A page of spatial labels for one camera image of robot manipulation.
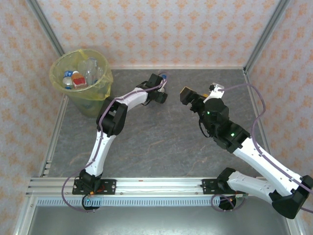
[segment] gray marble surface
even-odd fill
[[[157,70],[113,70],[112,96],[130,92]],[[169,70],[164,104],[138,105],[127,113],[123,131],[113,141],[104,163],[103,177],[216,177],[226,167],[243,174],[259,174],[205,138],[198,115],[182,105],[179,93],[188,86],[208,93],[211,83],[225,87],[244,83],[241,70]],[[250,132],[255,118],[246,87],[223,96],[230,119]],[[86,118],[68,102],[49,177],[67,177],[88,161],[96,137],[95,119]],[[257,140],[262,145],[257,130]]]

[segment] metal frame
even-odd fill
[[[195,178],[116,178],[116,195],[99,195],[105,206],[210,206],[211,196],[204,195],[201,180]],[[32,178],[27,189],[15,235],[28,234],[37,206],[65,206],[61,203],[61,189],[65,178]],[[77,205],[82,195],[72,195],[74,178],[65,187],[66,199]],[[291,235],[305,235],[300,219],[286,219]]]
[[[43,27],[47,37],[50,39],[55,50],[57,51],[59,56],[62,56],[64,54],[64,50],[58,38],[55,36],[55,33],[53,32],[51,25],[49,24],[47,18],[45,17],[44,12],[41,9],[39,3],[37,2],[37,0],[27,0],[27,2],[30,8],[33,10],[34,14],[36,15],[40,25]]]
[[[112,70],[242,70],[243,66],[111,66]]]
[[[64,94],[62,96],[62,100],[60,103],[60,108],[58,112],[58,117],[54,126],[53,133],[51,135],[50,144],[47,149],[47,152],[45,154],[45,160],[42,162],[42,165],[40,167],[39,176],[44,177],[49,173],[50,164],[54,155],[54,150],[57,145],[59,133],[61,130],[62,122],[64,119],[65,111],[67,109],[67,103],[68,103],[68,97]]]
[[[258,43],[256,44],[252,54],[250,55],[248,62],[246,66],[244,67],[245,71],[250,71],[250,69],[253,67],[254,63],[258,59],[259,55],[261,54],[261,51],[263,50],[266,42],[270,38],[273,30],[277,26],[277,23],[279,22],[280,18],[285,12],[286,7],[288,6],[290,0],[280,0],[271,19],[269,20],[268,24],[266,25]]]

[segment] cable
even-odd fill
[[[88,209],[86,209],[85,203],[84,203],[84,199],[85,199],[87,196],[88,196],[88,194],[86,194],[86,195],[83,196],[83,198],[82,198],[82,206],[83,206],[83,208],[84,208],[85,210],[88,210]]]
[[[286,173],[283,169],[281,169],[279,166],[277,166],[275,163],[273,163],[265,154],[263,154],[263,152],[260,150],[256,140],[255,140],[255,126],[258,122],[258,120],[261,118],[261,116],[265,113],[265,110],[266,110],[266,106],[265,106],[265,102],[264,102],[264,99],[261,95],[261,93],[259,92],[259,90],[251,85],[251,84],[248,84],[248,83],[243,83],[243,84],[239,84],[239,85],[235,85],[235,86],[232,86],[232,87],[229,87],[229,88],[225,88],[225,89],[219,89],[218,91],[220,92],[226,92],[226,91],[229,91],[229,90],[232,90],[234,88],[238,88],[238,87],[243,87],[243,86],[248,86],[248,87],[252,87],[256,93],[258,94],[260,100],[261,100],[261,103],[262,103],[262,106],[263,106],[263,111],[259,114],[259,116],[254,120],[253,124],[252,124],[252,128],[251,128],[251,137],[252,137],[252,141],[253,141],[253,144],[254,144],[254,147],[255,149],[258,151],[258,153],[265,159],[267,160],[274,168],[276,168],[279,172],[281,172],[283,175],[285,175],[286,177],[288,177],[290,180],[294,181],[296,184],[298,184],[299,186],[301,186],[302,188],[304,188],[306,191],[308,191],[310,194],[313,194],[313,190],[309,189],[308,187],[306,187],[304,184],[302,184],[301,182],[298,182],[296,179],[294,179],[293,177],[291,177],[288,173]],[[313,213],[313,210],[310,210],[310,209],[306,209],[306,208],[301,208],[302,210],[306,211],[306,212],[310,212],[310,213]]]
[[[200,120],[200,119],[199,119],[199,128],[200,128],[202,134],[203,134],[206,138],[209,138],[209,136],[207,136],[207,135],[204,133],[203,129],[202,129],[201,120]]]
[[[146,104],[142,103],[143,106],[147,106],[148,104],[150,104],[151,100],[149,100]]]
[[[84,212],[84,213],[88,213],[90,211],[85,211],[83,209],[80,209],[80,208],[77,208],[77,207],[74,207],[72,206],[70,203],[67,202],[67,200],[65,199],[64,197],[64,189],[65,189],[65,185],[67,184],[67,182],[70,180],[70,178],[72,178],[74,175],[77,175],[79,172],[81,172],[82,170],[84,170],[85,168],[87,168],[88,166],[92,165],[96,158],[97,158],[97,155],[98,155],[98,152],[99,152],[99,149],[100,149],[100,146],[101,146],[101,141],[103,139],[103,127],[102,127],[102,121],[105,117],[105,115],[108,113],[108,111],[110,110],[111,106],[116,102],[116,101],[122,101],[124,99],[126,99],[127,97],[133,95],[133,94],[136,94],[136,93],[140,93],[140,92],[149,92],[149,91],[152,91],[152,90],[155,90],[157,88],[162,88],[165,86],[165,84],[167,83],[167,77],[166,78],[163,78],[163,82],[160,83],[159,85],[155,86],[155,87],[152,87],[152,88],[148,88],[148,89],[145,89],[145,90],[139,90],[139,91],[133,91],[133,92],[130,92],[129,94],[126,94],[125,96],[123,96],[123,98],[114,98],[111,103],[108,105],[108,107],[106,108],[106,110],[104,111],[104,113],[102,114],[100,120],[99,120],[99,126],[100,126],[100,131],[101,131],[101,135],[100,135],[100,140],[99,140],[99,144],[97,146],[97,150],[94,154],[94,157],[92,158],[92,161],[90,163],[88,163],[87,165],[85,165],[83,168],[79,169],[78,171],[74,172],[73,174],[71,174],[63,183],[62,185],[62,189],[61,189],[61,196],[62,196],[62,199],[64,201],[64,203],[66,205],[68,205],[70,208],[72,208],[73,210],[76,210],[78,212]]]
[[[166,81],[167,80],[167,77],[169,76],[168,72],[164,71],[164,70],[159,70],[157,72],[157,75],[160,76],[162,75],[161,77],[163,78],[163,81]],[[165,87],[165,84],[163,84],[160,89],[158,89],[159,92],[161,92],[161,90]]]
[[[225,198],[225,200],[227,200],[227,201],[231,204],[231,206],[233,207],[233,209],[231,209],[231,210],[219,210],[219,209],[215,208],[215,206],[213,205],[213,200],[214,200],[214,198],[217,197],[217,196]],[[246,200],[246,199],[244,198],[243,201],[242,201],[242,203],[241,203],[237,208],[235,208],[234,204],[231,202],[231,200],[230,200],[228,197],[226,197],[226,196],[223,195],[223,194],[215,194],[215,195],[213,195],[213,196],[211,197],[211,206],[212,206],[212,208],[213,208],[214,210],[216,210],[217,212],[234,212],[234,211],[240,209],[240,208],[243,206],[243,204],[245,203],[245,200]]]

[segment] black mounting bracket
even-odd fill
[[[221,189],[218,185],[218,179],[202,179],[203,194],[245,194],[245,192],[234,191],[231,188],[225,190]]]
[[[203,179],[201,185],[203,194],[246,194],[234,191],[228,186],[229,176],[235,171],[235,169],[227,167],[216,179]]]
[[[116,190],[116,180],[112,179],[100,179],[99,189],[96,193],[97,195],[115,195]],[[84,183],[80,180],[74,180],[73,195],[86,195],[90,194],[90,189],[85,187]]]

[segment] plastic bottle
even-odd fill
[[[74,66],[72,66],[72,65],[69,65],[69,66],[65,67],[65,71],[76,71],[76,70],[77,69]]]
[[[87,83],[84,76],[80,74],[78,71],[73,72],[71,79],[75,89],[87,87]]]
[[[87,85],[92,85],[93,81],[96,80],[97,68],[98,61],[93,57],[89,57],[88,60],[86,61],[86,72],[85,72],[85,80],[87,82]]]
[[[73,89],[73,82],[71,77],[64,77],[63,78],[63,86],[65,89]]]
[[[103,68],[98,67],[97,68],[97,75],[96,75],[96,80],[93,81],[93,83],[96,83],[104,74]]]
[[[78,63],[77,65],[77,71],[80,74],[85,74],[86,73],[86,60],[82,60]]]

